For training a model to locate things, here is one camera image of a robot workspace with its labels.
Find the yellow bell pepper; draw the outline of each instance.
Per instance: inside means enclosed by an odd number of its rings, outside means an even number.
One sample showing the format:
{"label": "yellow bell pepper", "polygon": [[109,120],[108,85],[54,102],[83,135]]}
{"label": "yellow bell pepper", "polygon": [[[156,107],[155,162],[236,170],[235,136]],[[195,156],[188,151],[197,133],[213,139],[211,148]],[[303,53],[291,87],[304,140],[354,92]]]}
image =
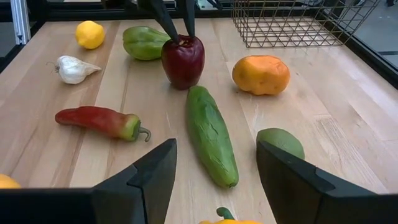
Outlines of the yellow bell pepper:
{"label": "yellow bell pepper", "polygon": [[223,217],[224,220],[212,223],[209,221],[202,221],[199,224],[262,224],[254,221],[236,221],[231,212],[224,207],[217,208],[217,215]]}

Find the green mango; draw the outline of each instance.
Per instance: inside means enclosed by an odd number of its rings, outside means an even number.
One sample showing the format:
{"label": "green mango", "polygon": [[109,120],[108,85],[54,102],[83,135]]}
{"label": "green mango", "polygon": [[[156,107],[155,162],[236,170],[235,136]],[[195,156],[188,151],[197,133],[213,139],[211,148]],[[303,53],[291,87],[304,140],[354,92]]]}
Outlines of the green mango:
{"label": "green mango", "polygon": [[170,37],[147,26],[130,27],[123,32],[123,47],[133,58],[154,60],[160,58],[162,47]]}
{"label": "green mango", "polygon": [[257,133],[256,141],[266,141],[285,152],[300,159],[305,159],[304,148],[301,142],[288,131],[280,128],[268,128]]}

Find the orange fruit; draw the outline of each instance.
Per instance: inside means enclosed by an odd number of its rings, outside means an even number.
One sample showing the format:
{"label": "orange fruit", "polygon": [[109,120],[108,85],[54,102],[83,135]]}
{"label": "orange fruit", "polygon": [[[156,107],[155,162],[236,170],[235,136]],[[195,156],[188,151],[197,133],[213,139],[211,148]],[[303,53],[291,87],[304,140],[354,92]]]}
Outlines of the orange fruit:
{"label": "orange fruit", "polygon": [[271,55],[251,55],[236,62],[232,79],[243,91],[254,95],[277,95],[290,81],[289,68]]}
{"label": "orange fruit", "polygon": [[0,174],[0,189],[18,189],[21,186],[11,177]]}

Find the lemon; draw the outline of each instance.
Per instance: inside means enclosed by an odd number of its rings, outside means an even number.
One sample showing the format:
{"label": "lemon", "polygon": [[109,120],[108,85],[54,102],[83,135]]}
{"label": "lemon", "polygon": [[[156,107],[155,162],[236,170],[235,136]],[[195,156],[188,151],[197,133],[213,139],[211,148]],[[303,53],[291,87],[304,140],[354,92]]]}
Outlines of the lemon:
{"label": "lemon", "polygon": [[104,42],[104,27],[93,21],[84,21],[77,25],[75,37],[80,46],[95,49]]}
{"label": "lemon", "polygon": [[21,186],[11,177],[0,174],[0,189],[16,189]]}

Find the garlic bulb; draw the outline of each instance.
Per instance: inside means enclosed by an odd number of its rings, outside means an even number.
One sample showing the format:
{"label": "garlic bulb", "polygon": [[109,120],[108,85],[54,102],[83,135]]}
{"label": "garlic bulb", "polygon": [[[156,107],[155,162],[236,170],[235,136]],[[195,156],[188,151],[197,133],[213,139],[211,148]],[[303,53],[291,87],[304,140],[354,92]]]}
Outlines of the garlic bulb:
{"label": "garlic bulb", "polygon": [[72,56],[61,56],[57,60],[56,71],[67,84],[81,83],[86,76],[101,70],[100,67],[86,63]]}

